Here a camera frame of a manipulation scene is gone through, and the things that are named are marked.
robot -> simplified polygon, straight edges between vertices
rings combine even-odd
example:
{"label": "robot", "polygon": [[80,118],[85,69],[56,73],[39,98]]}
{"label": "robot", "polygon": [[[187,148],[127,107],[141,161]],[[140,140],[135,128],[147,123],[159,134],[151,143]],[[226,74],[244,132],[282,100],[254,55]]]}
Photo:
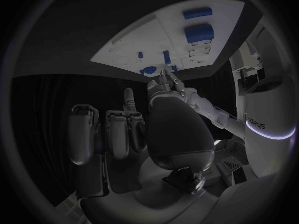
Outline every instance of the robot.
{"label": "robot", "polygon": [[[99,112],[90,105],[74,106],[68,150],[70,159],[79,165],[76,196],[85,216],[93,224],[207,222],[217,205],[223,204],[203,188],[202,172],[213,162],[214,140],[196,113],[245,141],[250,165],[234,171],[236,187],[239,180],[250,181],[279,170],[295,132],[295,119],[289,116],[295,110],[292,87],[287,77],[258,82],[249,93],[251,106],[244,123],[201,98],[196,89],[185,88],[166,67],[159,84],[154,80],[148,84],[147,124],[137,112],[130,88],[125,90],[124,110],[106,112],[104,149]],[[266,105],[258,112],[250,109],[259,99],[281,96],[283,103]],[[280,116],[287,119],[283,129],[268,117],[276,110],[283,111]],[[230,202],[226,196],[220,199]]]}

blue object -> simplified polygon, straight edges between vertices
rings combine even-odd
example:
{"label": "blue object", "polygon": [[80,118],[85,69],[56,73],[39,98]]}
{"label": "blue object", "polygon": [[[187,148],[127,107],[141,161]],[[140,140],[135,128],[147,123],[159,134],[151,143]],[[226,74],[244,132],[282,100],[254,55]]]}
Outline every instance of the blue object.
{"label": "blue object", "polygon": [[138,58],[139,58],[139,59],[142,59],[142,58],[143,58],[143,54],[142,54],[142,52],[139,52],[139,53],[138,53]]}
{"label": "blue object", "polygon": [[185,20],[195,18],[195,17],[200,17],[200,16],[210,16],[212,14],[213,14],[212,9],[209,7],[183,12]]}
{"label": "blue object", "polygon": [[214,30],[210,24],[189,27],[184,31],[188,43],[214,39]]}
{"label": "blue object", "polygon": [[152,74],[154,73],[155,71],[157,70],[157,68],[155,66],[149,66],[149,67],[146,67],[143,69],[143,72],[144,73],[147,73],[147,74]]}
{"label": "blue object", "polygon": [[172,66],[171,69],[176,72],[177,71],[177,66]]}
{"label": "blue object", "polygon": [[163,55],[164,55],[165,64],[169,65],[171,63],[169,51],[163,51]]}

